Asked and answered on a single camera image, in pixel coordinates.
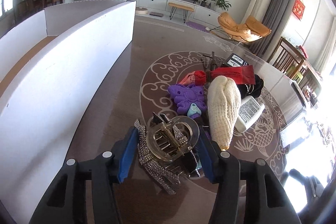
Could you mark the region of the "white rectangular bottle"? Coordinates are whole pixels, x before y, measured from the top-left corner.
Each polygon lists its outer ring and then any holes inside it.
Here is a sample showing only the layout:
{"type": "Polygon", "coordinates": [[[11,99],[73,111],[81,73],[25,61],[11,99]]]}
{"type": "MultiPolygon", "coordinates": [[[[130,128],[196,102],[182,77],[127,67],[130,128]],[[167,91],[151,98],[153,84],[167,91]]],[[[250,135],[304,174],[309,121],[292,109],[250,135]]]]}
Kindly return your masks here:
{"type": "Polygon", "coordinates": [[[265,109],[263,103],[258,103],[252,96],[246,96],[241,101],[235,128],[243,133],[248,130],[261,116],[265,109]]]}

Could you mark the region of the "rhinestone bow hair clip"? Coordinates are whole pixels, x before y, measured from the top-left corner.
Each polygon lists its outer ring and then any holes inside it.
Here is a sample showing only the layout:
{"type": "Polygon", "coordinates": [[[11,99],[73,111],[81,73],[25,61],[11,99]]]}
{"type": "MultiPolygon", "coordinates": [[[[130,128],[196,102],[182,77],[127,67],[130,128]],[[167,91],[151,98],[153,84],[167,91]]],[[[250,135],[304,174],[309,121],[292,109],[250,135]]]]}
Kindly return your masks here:
{"type": "Polygon", "coordinates": [[[154,160],[154,157],[151,156],[149,152],[149,148],[146,144],[146,133],[147,129],[150,127],[146,127],[137,119],[134,122],[134,126],[138,129],[139,140],[138,140],[138,159],[139,163],[146,170],[149,176],[151,176],[168,194],[175,194],[174,186],[180,184],[180,177],[196,177],[199,178],[201,176],[199,169],[199,158],[195,149],[195,156],[198,158],[198,175],[186,176],[184,174],[176,175],[171,171],[164,169],[159,162],[154,160]]]}

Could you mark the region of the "cream knitted cloth roll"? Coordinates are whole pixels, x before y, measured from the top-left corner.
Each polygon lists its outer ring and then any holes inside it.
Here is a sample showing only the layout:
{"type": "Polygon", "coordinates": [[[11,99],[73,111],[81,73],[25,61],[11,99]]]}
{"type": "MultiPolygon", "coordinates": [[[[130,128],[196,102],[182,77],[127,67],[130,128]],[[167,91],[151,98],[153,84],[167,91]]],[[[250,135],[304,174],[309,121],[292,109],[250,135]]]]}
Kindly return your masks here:
{"type": "Polygon", "coordinates": [[[216,77],[207,92],[211,139],[222,150],[228,150],[241,105],[241,95],[233,79],[216,77]]]}

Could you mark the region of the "black velvet scrunchie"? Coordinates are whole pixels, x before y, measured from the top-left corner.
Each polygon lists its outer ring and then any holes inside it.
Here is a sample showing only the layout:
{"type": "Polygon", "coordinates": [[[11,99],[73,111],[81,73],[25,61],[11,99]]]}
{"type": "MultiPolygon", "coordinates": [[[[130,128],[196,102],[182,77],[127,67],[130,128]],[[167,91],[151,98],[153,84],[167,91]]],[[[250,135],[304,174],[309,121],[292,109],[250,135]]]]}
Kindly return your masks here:
{"type": "Polygon", "coordinates": [[[237,85],[241,95],[241,99],[247,96],[252,96],[254,99],[260,97],[261,91],[264,87],[264,80],[259,75],[255,75],[255,84],[240,84],[237,85]]]}

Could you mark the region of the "clear plastic hair claw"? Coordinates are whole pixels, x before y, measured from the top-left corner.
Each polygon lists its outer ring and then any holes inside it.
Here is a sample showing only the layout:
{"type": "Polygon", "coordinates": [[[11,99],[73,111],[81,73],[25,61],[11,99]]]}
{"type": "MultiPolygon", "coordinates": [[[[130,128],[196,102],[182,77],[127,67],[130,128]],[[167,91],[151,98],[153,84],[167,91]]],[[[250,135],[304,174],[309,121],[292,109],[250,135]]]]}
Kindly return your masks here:
{"type": "Polygon", "coordinates": [[[151,156],[159,164],[176,175],[198,175],[198,158],[195,146],[199,139],[199,127],[187,116],[167,118],[165,114],[153,114],[146,133],[146,144],[151,156]]]}

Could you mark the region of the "purple toy water gun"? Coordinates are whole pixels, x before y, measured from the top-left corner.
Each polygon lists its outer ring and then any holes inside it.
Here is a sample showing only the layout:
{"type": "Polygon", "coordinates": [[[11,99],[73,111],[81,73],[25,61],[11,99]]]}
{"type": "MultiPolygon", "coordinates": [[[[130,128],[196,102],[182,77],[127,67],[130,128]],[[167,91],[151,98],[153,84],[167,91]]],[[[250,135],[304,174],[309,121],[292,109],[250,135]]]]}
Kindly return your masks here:
{"type": "Polygon", "coordinates": [[[176,104],[177,113],[195,120],[204,129],[207,138],[211,139],[208,107],[203,86],[175,84],[170,85],[167,90],[171,100],[176,104]]]}

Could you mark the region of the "red snack packet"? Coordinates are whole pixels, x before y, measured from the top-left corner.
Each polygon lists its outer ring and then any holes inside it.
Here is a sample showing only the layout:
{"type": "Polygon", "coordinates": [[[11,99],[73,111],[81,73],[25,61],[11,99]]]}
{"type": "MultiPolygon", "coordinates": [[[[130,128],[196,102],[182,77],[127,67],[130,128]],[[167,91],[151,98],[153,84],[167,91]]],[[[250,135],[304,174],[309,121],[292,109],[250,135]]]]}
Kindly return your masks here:
{"type": "Polygon", "coordinates": [[[223,67],[211,71],[211,77],[214,79],[219,76],[231,78],[236,84],[255,84],[255,74],[252,65],[242,67],[223,67]]]}

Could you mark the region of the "red pink pouch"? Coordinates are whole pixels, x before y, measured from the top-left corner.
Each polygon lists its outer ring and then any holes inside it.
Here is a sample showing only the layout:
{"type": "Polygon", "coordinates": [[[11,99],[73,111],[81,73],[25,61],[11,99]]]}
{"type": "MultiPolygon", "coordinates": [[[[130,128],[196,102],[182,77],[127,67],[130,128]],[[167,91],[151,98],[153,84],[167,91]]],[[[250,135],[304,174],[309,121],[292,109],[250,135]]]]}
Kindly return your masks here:
{"type": "Polygon", "coordinates": [[[206,83],[211,82],[211,72],[209,70],[206,71],[193,71],[188,73],[180,82],[181,85],[196,85],[196,86],[204,86],[206,83]]]}

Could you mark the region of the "small black printed box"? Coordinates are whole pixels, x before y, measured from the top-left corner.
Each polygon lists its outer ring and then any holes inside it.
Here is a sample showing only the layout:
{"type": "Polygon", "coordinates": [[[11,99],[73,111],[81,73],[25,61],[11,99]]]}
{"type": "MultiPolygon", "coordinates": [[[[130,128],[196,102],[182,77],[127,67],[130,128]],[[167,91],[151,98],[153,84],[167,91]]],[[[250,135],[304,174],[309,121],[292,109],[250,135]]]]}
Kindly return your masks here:
{"type": "Polygon", "coordinates": [[[235,53],[232,53],[228,57],[225,64],[229,67],[244,67],[249,65],[245,60],[243,60],[240,56],[236,55],[235,53]]]}

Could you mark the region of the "white cardboard sorting box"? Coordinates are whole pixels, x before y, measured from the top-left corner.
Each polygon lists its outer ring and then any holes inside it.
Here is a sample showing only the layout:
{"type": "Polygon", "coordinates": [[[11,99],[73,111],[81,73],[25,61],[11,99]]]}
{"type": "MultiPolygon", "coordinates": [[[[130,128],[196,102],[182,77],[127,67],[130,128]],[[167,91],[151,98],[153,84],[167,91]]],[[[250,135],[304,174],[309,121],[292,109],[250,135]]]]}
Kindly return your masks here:
{"type": "Polygon", "coordinates": [[[1,203],[28,223],[133,38],[134,1],[50,6],[1,38],[1,203]]]}

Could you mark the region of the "wooden dining chair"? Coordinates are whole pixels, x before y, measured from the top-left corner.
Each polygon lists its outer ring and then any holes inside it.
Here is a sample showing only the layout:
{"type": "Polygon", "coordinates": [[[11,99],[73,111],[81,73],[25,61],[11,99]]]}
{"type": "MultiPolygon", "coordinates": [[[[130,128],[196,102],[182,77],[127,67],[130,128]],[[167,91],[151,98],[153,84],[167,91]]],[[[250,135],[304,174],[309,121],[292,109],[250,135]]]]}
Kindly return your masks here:
{"type": "Polygon", "coordinates": [[[304,54],[287,39],[281,37],[270,64],[293,80],[302,72],[305,61],[304,54]]]}

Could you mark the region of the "orange lounge chair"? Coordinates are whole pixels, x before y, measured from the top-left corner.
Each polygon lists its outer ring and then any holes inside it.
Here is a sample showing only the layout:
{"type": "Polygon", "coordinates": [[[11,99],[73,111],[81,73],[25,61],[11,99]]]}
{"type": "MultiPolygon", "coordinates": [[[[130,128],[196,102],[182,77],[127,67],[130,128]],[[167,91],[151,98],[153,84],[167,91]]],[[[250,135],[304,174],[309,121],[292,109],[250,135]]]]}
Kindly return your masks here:
{"type": "Polygon", "coordinates": [[[223,12],[218,16],[218,24],[217,27],[206,28],[206,30],[214,35],[217,35],[216,31],[223,32],[231,40],[245,44],[267,37],[272,32],[253,16],[248,16],[244,23],[237,24],[228,12],[223,12]]]}

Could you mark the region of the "dining table with chairs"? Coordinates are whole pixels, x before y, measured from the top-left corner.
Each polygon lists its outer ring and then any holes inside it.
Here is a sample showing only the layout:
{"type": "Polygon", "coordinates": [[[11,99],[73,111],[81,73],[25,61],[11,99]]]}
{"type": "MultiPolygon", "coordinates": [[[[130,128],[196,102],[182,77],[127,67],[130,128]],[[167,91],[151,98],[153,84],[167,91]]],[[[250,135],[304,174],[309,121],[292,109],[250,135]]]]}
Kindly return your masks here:
{"type": "Polygon", "coordinates": [[[24,20],[44,8],[62,3],[63,0],[21,0],[15,6],[15,18],[24,20]]]}

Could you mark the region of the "green potted plant right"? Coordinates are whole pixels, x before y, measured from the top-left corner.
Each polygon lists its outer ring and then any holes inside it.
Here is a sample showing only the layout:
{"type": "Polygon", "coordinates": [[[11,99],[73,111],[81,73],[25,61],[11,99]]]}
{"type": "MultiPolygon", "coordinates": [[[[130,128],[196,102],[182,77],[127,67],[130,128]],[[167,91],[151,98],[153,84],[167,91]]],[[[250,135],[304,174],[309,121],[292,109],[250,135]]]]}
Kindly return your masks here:
{"type": "Polygon", "coordinates": [[[215,10],[218,12],[228,11],[232,5],[229,1],[226,0],[212,0],[215,5],[215,10]]]}

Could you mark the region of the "white tv cabinet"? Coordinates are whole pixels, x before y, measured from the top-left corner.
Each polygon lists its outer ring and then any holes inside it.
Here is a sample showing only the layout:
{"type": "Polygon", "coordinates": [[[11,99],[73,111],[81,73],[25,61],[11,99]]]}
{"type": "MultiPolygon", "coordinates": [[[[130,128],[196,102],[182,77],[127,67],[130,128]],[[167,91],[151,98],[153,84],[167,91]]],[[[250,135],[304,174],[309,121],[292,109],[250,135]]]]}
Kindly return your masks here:
{"type": "MultiPolygon", "coordinates": [[[[182,1],[182,0],[130,0],[136,1],[137,7],[144,7],[148,9],[149,12],[157,12],[164,14],[163,18],[169,19],[169,14],[171,7],[169,7],[168,3],[173,2],[180,5],[185,5],[194,8],[195,12],[189,13],[189,17],[187,22],[196,22],[198,24],[203,24],[207,27],[214,27],[218,25],[218,16],[220,15],[218,12],[215,12],[211,9],[202,7],[200,5],[196,5],[191,2],[182,1]]],[[[181,9],[177,9],[173,19],[178,22],[183,22],[183,11],[181,9]]]]}

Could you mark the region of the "small dark potted plant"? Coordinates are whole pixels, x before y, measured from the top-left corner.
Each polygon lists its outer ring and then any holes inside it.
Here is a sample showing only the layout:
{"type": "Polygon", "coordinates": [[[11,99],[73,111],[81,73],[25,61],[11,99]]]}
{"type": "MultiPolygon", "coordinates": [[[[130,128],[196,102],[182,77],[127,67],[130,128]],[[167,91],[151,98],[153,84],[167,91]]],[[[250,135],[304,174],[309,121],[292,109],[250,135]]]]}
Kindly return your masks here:
{"type": "Polygon", "coordinates": [[[206,7],[206,6],[207,6],[207,1],[208,1],[208,0],[202,0],[202,1],[201,1],[201,6],[202,6],[202,7],[206,7]]]}

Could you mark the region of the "small wooden bench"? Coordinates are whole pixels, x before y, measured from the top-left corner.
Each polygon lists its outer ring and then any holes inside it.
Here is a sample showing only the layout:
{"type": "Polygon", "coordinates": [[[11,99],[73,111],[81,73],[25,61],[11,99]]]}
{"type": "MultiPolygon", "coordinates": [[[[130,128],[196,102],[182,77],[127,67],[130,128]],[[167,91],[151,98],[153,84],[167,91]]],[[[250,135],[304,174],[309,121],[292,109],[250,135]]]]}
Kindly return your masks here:
{"type": "Polygon", "coordinates": [[[189,17],[189,13],[195,12],[194,8],[189,7],[189,6],[180,5],[180,4],[173,3],[173,2],[169,2],[168,5],[169,5],[169,7],[171,7],[170,15],[169,15],[170,20],[173,19],[177,9],[181,9],[183,11],[183,22],[184,23],[186,23],[186,21],[189,17]]]}

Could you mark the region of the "grey curtain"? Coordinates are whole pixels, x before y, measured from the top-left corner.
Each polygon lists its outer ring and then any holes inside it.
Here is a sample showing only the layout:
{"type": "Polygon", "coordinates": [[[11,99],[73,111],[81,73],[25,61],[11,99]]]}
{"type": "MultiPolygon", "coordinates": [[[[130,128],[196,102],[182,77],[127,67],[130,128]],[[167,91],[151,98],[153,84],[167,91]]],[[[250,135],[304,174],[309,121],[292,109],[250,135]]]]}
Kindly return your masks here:
{"type": "Polygon", "coordinates": [[[280,22],[288,4],[289,0],[271,0],[264,19],[262,20],[262,24],[268,27],[271,30],[271,33],[257,42],[253,42],[250,46],[250,51],[256,56],[260,58],[264,57],[267,48],[280,26],[280,22]]]}

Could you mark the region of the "red wall decoration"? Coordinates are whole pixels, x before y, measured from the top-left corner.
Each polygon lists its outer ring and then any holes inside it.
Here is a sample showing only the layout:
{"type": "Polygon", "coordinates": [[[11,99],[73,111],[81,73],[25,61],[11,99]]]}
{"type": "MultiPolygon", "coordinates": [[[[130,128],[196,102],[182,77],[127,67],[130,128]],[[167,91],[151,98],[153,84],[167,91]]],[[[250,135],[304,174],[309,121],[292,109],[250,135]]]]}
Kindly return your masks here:
{"type": "Polygon", "coordinates": [[[303,13],[305,10],[305,5],[303,4],[302,0],[295,0],[292,13],[296,16],[298,20],[303,18],[303,13]]]}

